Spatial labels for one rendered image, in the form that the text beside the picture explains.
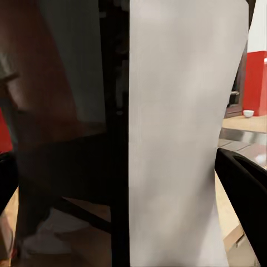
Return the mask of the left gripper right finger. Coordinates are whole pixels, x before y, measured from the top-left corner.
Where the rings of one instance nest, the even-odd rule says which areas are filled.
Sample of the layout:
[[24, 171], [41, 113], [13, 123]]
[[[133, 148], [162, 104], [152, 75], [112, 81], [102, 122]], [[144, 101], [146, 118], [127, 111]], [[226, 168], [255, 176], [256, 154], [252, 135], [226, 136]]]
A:
[[267, 267], [267, 169], [217, 148], [215, 171], [261, 267]]

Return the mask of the bottle of coffee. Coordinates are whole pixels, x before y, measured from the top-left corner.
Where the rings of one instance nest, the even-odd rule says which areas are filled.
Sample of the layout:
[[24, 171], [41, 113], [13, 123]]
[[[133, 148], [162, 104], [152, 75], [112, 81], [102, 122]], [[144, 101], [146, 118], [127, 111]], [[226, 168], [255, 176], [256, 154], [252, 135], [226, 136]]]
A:
[[229, 267], [215, 161], [255, 5], [0, 0], [10, 267]]

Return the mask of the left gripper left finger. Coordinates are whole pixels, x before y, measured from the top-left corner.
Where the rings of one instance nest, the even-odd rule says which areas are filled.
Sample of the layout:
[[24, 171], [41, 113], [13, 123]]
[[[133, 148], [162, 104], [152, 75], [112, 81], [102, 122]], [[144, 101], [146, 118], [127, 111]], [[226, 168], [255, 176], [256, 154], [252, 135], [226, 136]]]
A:
[[18, 187], [18, 167], [14, 151], [0, 154], [0, 214]]

